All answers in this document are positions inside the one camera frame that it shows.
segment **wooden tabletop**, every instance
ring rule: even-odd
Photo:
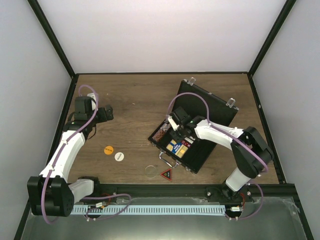
[[[148,137],[165,119],[168,105],[177,94],[181,80],[196,78],[196,85],[227,101],[236,100],[240,108],[231,127],[252,126],[263,134],[255,100],[246,74],[93,74],[80,75],[73,99],[78,96],[82,84],[92,86],[99,94],[99,106],[110,104],[114,119],[97,124],[96,135],[86,141],[72,165],[68,182],[82,176],[98,177],[108,184],[220,184],[236,168],[232,152],[218,145],[206,160],[198,174],[186,171],[182,166],[172,170],[172,181],[160,173],[168,165],[159,158],[159,150]],[[83,95],[90,93],[83,88]],[[74,110],[72,101],[69,113]],[[111,155],[104,153],[112,146]],[[115,154],[124,154],[122,161]],[[157,175],[145,175],[147,166],[155,166]],[[277,184],[272,163],[269,173],[256,180],[261,184]]]

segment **white round sticker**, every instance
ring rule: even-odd
[[[125,155],[122,152],[117,152],[114,156],[114,159],[118,162],[121,162],[125,158]]]

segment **black frame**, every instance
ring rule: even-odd
[[[79,78],[79,73],[75,74],[72,66],[69,63],[69,60],[67,59],[67,56],[65,55],[55,33],[53,32],[44,12],[41,9],[41,6],[39,5],[37,0],[28,0],[31,8],[33,9],[36,17],[38,18],[40,24],[42,25],[45,33],[47,34],[49,40],[51,41],[54,49],[56,50],[58,56],[60,57],[63,65],[65,66],[65,69],[69,73],[71,77],[71,83],[70,87],[65,99],[65,103],[62,109],[62,113],[58,122],[58,126],[54,135],[54,139],[52,142],[52,146],[49,152],[48,160],[51,159],[53,156],[55,150],[57,149],[59,145],[60,138],[62,136],[63,126],[66,122],[68,111],[72,102],[72,98],[76,89],[76,85]],[[261,103],[259,100],[259,96],[253,81],[253,75],[255,74],[256,70],[258,69],[260,63],[262,62],[264,56],[266,55],[268,49],[270,48],[273,40],[275,39],[277,33],[279,32],[281,26],[285,22],[288,14],[290,13],[292,7],[294,6],[296,0],[287,0],[279,13],[272,29],[270,30],[264,44],[261,47],[261,50],[259,51],[256,59],[254,60],[252,67],[250,68],[249,72],[243,71],[243,72],[126,72],[126,73],[81,73],[83,75],[85,74],[120,74],[120,75],[128,75],[128,74],[148,74],[148,75],[155,75],[155,74],[247,74],[249,84],[251,86],[251,90],[253,93],[253,97],[257,106],[257,110],[259,113],[259,117],[262,123],[262,127],[267,139],[268,145],[271,147],[275,154],[275,158],[273,161],[277,178],[279,181],[279,184],[261,184],[261,188],[263,190],[263,194],[266,197],[292,197],[294,200],[295,205],[299,208],[299,217],[303,225],[304,232],[306,234],[306,237],[308,240],[313,240],[313,235],[311,233],[305,212],[303,210],[303,207],[301,205],[296,187],[294,184],[286,183],[286,178],[284,175],[284,172],[281,167],[281,163],[279,161],[279,157],[275,148],[275,144],[273,142],[268,123],[263,111],[263,108],[261,107]],[[159,185],[159,184],[102,184],[101,188],[104,192],[108,193],[127,193],[132,195],[132,197],[136,198],[148,198],[148,197],[200,197],[200,198],[209,198],[207,196],[208,189],[210,188],[216,188],[220,186],[219,184],[197,184],[197,185],[189,185],[189,184],[165,184],[165,185]],[[260,191],[257,189],[257,187],[251,185],[247,187],[248,190],[251,192],[252,197],[259,197]],[[23,231],[26,225],[26,221],[28,218],[30,212],[30,204],[27,202],[20,224],[18,226],[18,229],[16,231],[15,240],[20,240],[23,235]]]

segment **warning triangle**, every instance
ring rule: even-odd
[[[161,173],[161,176],[165,179],[168,179],[169,181],[172,181],[172,169],[169,168],[168,170],[165,170]]]

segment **orange round sticker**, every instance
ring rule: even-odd
[[[111,155],[114,152],[114,148],[112,146],[106,146],[104,148],[104,153],[107,155]]]

